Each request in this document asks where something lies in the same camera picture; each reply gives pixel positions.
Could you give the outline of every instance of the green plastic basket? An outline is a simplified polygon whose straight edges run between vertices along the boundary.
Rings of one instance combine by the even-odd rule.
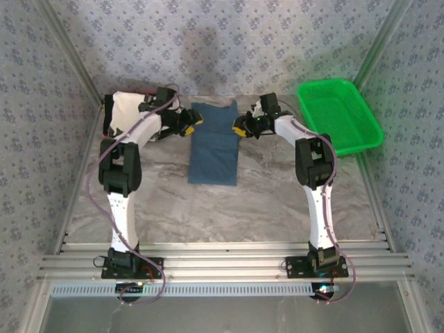
[[[356,87],[333,78],[302,84],[297,91],[309,128],[327,133],[338,156],[379,146],[384,132]]]

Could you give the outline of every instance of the wallpaper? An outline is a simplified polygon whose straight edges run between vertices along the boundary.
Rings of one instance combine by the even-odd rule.
[[[385,132],[369,153],[393,234],[444,332],[444,3],[414,1],[364,98]]]
[[[392,0],[51,0],[101,94],[295,94],[352,78]]]
[[[53,250],[95,107],[31,1],[0,1],[0,332]]]

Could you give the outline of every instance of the gray work surface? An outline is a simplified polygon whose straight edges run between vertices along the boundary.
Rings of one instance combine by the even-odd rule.
[[[54,298],[41,333],[406,333],[397,284],[357,284],[349,298],[163,298],[122,307],[117,298]]]
[[[279,96],[298,107],[295,96]],[[257,96],[181,97],[183,105],[204,101],[246,112]],[[103,139],[99,123],[88,167],[99,155]],[[140,151],[142,184],[135,203],[136,231],[141,242],[307,241],[310,220],[307,197],[296,180],[294,148],[277,135],[241,139],[236,187],[187,183],[190,137],[178,135],[147,143]],[[97,176],[92,182],[97,202],[109,209]],[[332,194],[338,239],[374,239],[377,225],[356,160],[339,160]],[[85,177],[67,228],[68,243],[111,240],[109,221],[89,202]]]

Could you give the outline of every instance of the cloth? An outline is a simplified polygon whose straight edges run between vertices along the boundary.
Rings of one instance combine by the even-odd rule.
[[[202,115],[203,123],[191,135],[188,182],[236,186],[239,136],[232,125],[239,116],[237,102],[223,108],[192,103],[191,108]]]

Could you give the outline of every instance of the purple cable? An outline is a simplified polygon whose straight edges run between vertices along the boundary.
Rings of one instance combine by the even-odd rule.
[[[142,305],[142,304],[151,304],[154,303],[156,300],[159,300],[162,297],[162,294],[164,293],[165,287],[167,285],[167,279],[165,277],[164,271],[162,269],[162,267],[160,267],[159,265],[157,265],[153,260],[141,255],[140,253],[134,251],[130,244],[126,241],[126,239],[122,236],[121,231],[119,230],[119,228],[117,227],[116,222],[114,221],[114,217],[108,213],[106,210],[104,210],[92,197],[91,195],[91,189],[89,188],[89,185],[91,183],[91,179],[92,176],[94,174],[94,172],[99,168],[99,164],[100,162],[102,162],[102,160],[105,158],[106,155],[108,155],[121,141],[123,141],[124,139],[126,139],[132,132],[134,132],[134,130],[140,126],[141,123],[143,123],[145,121],[145,119],[147,119],[148,117],[150,117],[151,115],[155,114],[157,111],[163,110],[165,109],[170,103],[172,103],[176,98],[178,97],[177,94],[174,95],[174,97],[166,102],[164,105],[154,109],[153,111],[150,111],[149,113],[145,114],[141,119],[139,119],[129,130],[125,135],[122,135],[120,138],[118,138],[99,158],[98,160],[94,163],[94,165],[92,166],[91,171],[88,173],[87,179],[86,179],[86,192],[88,195],[88,198],[91,200],[92,204],[100,211],[102,212],[105,216],[107,216],[107,218],[110,220],[111,225],[112,225],[112,229],[114,229],[114,231],[116,232],[117,236],[119,237],[119,239],[121,240],[121,242],[124,244],[124,246],[126,246],[126,248],[135,256],[139,257],[140,259],[144,260],[145,262],[148,262],[151,266],[153,266],[155,269],[157,269],[160,272],[160,275],[162,276],[162,288],[160,289],[159,293],[157,293],[156,296],[154,296],[153,298],[151,298],[150,300],[145,300],[142,302],[137,302],[137,303],[128,303],[125,302],[122,298],[122,295],[130,288],[130,287],[126,287],[124,288],[120,294],[119,294],[119,299],[122,302],[122,304],[128,305],[128,306],[132,306],[133,304],[137,304],[137,305]]]
[[[284,101],[280,101],[278,100],[279,103],[285,104],[288,108],[290,108],[290,110],[293,112],[293,114],[296,114],[296,111],[294,110],[294,108],[288,104],[287,102]],[[308,135],[313,135],[314,137],[317,137],[318,139],[321,139],[323,142],[325,142],[325,144],[327,144],[328,148],[332,151],[333,154],[333,171],[332,174],[330,175],[330,177],[327,179],[327,181],[325,182],[323,188],[322,188],[322,192],[323,192],[323,196],[322,196],[322,202],[323,202],[323,215],[324,215],[324,223],[325,223],[325,229],[327,230],[327,234],[328,237],[330,238],[330,241],[332,241],[333,246],[335,249],[337,249],[338,253],[340,255],[342,255],[345,260],[347,260],[350,264],[350,266],[352,267],[352,271],[353,271],[353,280],[352,280],[352,285],[351,287],[347,290],[347,293],[345,293],[344,295],[342,295],[342,297],[338,298],[337,300],[326,300],[327,303],[336,303],[336,302],[341,302],[342,300],[345,300],[353,291],[355,284],[356,284],[356,267],[353,264],[352,260],[339,248],[339,245],[337,242],[334,241],[333,238],[333,234],[332,231],[330,230],[330,227],[328,225],[328,216],[327,216],[327,200],[326,200],[326,196],[327,196],[327,186],[333,181],[333,178],[336,176],[336,173],[338,171],[338,157],[336,156],[336,151],[333,148],[333,145],[331,144],[330,141],[328,141],[326,138],[324,138],[322,135],[319,135],[318,133],[312,132],[310,130],[307,130],[306,128],[303,128],[301,126],[299,126],[297,123],[294,122],[294,120],[291,120],[291,125],[293,125],[294,128],[296,128],[297,130],[306,133]]]

